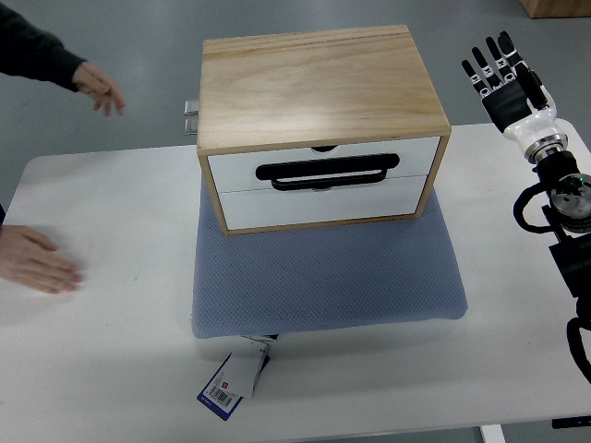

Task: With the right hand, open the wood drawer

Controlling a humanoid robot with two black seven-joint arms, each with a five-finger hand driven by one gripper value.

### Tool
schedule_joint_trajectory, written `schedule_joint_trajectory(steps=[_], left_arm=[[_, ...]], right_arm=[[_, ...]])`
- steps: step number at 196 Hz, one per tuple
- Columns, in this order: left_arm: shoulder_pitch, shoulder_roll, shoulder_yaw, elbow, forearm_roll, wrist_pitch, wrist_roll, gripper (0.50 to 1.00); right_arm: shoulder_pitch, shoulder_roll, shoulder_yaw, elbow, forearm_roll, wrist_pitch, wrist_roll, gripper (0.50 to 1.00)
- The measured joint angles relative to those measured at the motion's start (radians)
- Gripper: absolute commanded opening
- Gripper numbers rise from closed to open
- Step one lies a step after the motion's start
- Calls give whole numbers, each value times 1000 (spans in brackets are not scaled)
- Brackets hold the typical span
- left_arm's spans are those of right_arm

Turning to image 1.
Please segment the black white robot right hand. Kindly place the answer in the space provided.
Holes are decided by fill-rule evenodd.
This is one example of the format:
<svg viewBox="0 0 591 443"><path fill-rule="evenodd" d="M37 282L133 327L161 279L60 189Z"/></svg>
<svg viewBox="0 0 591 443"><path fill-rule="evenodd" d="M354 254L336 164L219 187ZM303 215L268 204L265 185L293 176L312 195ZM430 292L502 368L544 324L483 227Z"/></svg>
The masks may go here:
<svg viewBox="0 0 591 443"><path fill-rule="evenodd" d="M509 33L486 38L486 45L493 65L474 47L474 60L463 60L462 67L493 125L516 143L532 164L566 150L568 138L556 124L555 101L519 54Z"/></svg>

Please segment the person's lower bare hand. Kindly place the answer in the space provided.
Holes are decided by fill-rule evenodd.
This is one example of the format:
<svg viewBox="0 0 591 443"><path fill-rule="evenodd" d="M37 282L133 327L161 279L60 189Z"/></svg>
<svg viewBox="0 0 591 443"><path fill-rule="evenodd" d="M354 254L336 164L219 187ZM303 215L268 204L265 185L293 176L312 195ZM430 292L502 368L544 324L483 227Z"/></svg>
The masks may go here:
<svg viewBox="0 0 591 443"><path fill-rule="evenodd" d="M1 226L1 279L36 291L74 291L81 282L77 265L61 257L44 234L23 225Z"/></svg>

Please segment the person's upper bare hand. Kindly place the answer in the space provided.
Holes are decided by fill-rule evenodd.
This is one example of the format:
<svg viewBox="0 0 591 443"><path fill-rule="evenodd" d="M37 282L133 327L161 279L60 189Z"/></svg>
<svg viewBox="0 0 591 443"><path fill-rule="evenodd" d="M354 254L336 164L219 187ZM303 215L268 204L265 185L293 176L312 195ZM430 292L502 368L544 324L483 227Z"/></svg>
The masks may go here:
<svg viewBox="0 0 591 443"><path fill-rule="evenodd" d="M98 66L88 61L81 63L74 72L72 83L79 92L90 97L95 111L101 111L105 116L124 114L126 102L121 90Z"/></svg>

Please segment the dark sleeved person forearm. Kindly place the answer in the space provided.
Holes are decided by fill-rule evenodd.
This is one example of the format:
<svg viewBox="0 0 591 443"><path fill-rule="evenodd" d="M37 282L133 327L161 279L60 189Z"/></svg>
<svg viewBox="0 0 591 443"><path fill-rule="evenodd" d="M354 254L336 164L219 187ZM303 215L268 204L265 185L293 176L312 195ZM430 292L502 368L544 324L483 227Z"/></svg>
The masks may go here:
<svg viewBox="0 0 591 443"><path fill-rule="evenodd" d="M78 91L73 77L84 59L69 52L52 33L1 5L1 73L46 81Z"/></svg>

